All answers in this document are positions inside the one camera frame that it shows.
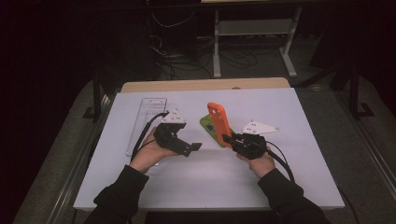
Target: black device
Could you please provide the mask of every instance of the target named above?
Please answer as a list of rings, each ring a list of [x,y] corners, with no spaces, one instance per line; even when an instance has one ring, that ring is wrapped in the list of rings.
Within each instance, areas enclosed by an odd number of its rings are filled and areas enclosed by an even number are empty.
[[[186,123],[161,123],[155,130],[155,140],[160,147],[168,148],[179,155],[188,157],[192,151],[198,151],[202,143],[192,143],[190,145],[177,138],[177,132],[185,126]]]
[[[149,130],[149,127],[151,126],[151,123],[158,117],[166,117],[169,115],[169,112],[166,113],[161,113],[156,116],[154,116],[145,126],[143,129],[142,133],[139,136],[139,139],[137,139],[136,144],[134,145],[134,151],[132,152],[131,160],[134,159],[134,156],[136,155],[137,151],[140,149],[140,145],[143,141],[143,138],[146,136],[146,133]],[[183,129],[186,126],[186,122],[163,122],[158,125],[157,129],[155,130],[154,133],[154,138],[157,141],[158,145],[160,147],[165,147],[168,148],[174,152],[176,152],[179,155],[183,155],[185,157],[188,157],[192,151],[197,151],[202,143],[192,143],[191,145],[184,142],[183,140],[177,138],[177,132],[180,131],[180,129]]]
[[[233,151],[241,154],[249,160],[260,158],[265,152],[268,152],[268,155],[278,161],[279,164],[285,168],[286,172],[288,172],[290,181],[295,182],[293,173],[287,162],[282,161],[282,159],[280,159],[273,151],[268,150],[267,141],[263,136],[258,134],[233,133],[232,136],[224,134],[222,137],[224,142],[231,144]]]

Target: white table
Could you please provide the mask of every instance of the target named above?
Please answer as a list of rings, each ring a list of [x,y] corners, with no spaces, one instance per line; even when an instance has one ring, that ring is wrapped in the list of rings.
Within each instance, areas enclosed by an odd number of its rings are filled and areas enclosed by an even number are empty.
[[[229,148],[219,147],[199,124],[208,102],[225,107],[230,126],[238,132],[251,119],[280,128],[265,138],[286,155],[305,197],[322,209],[344,207],[332,175],[294,89],[218,91],[149,91],[119,93],[108,116],[74,207],[91,210],[93,199],[118,177],[130,158],[125,151],[142,98],[165,97],[169,110],[177,107],[187,120],[178,137],[188,143],[202,142],[188,158],[168,158],[149,170],[139,207],[151,211],[268,210],[258,178]],[[278,164],[278,169],[287,176]]]

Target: smartphone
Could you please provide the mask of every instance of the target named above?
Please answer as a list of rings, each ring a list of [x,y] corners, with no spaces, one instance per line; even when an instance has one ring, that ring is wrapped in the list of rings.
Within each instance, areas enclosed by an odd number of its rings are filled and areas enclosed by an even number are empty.
[[[221,145],[232,148],[232,146],[223,141],[222,136],[225,134],[231,136],[231,129],[228,124],[227,115],[222,105],[210,102],[207,104],[209,116],[212,119],[213,129],[216,133],[216,138]]]

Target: table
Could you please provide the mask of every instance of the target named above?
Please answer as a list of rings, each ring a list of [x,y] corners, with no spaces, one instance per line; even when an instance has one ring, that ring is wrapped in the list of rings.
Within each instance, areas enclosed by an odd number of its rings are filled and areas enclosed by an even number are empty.
[[[205,105],[224,105],[230,126],[237,130],[250,119],[275,125],[265,135],[285,153],[305,197],[323,209],[343,207],[318,144],[294,89],[284,78],[244,78],[126,83],[116,96],[74,207],[91,210],[93,198],[129,163],[129,145],[142,98],[165,97],[187,120],[178,137],[202,142],[198,152],[161,161],[148,171],[139,207],[149,211],[269,210],[257,177],[228,148],[222,148],[199,124]],[[277,167],[285,175],[286,171]]]

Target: dark background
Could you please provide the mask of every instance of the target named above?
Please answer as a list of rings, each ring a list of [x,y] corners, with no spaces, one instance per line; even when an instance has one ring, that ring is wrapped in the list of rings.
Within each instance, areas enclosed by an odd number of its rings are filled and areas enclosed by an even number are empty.
[[[154,64],[158,58],[148,48],[145,12],[109,16],[81,10],[133,6],[140,3],[102,0],[81,2],[76,7],[70,1],[0,2],[0,72],[5,98],[1,223],[12,222],[69,108],[96,72],[107,93],[125,81],[155,80],[159,75]],[[324,34],[314,66],[326,69],[353,52],[360,74],[375,84],[394,114],[395,9],[392,4],[378,2],[363,7],[307,7],[297,31],[303,36]],[[195,25],[197,29],[184,32],[190,35],[184,35],[184,44],[176,47],[193,57],[194,38],[213,30],[212,19],[211,12],[198,13],[185,27]],[[161,28],[150,28],[161,32]],[[114,55],[118,62],[111,58]]]

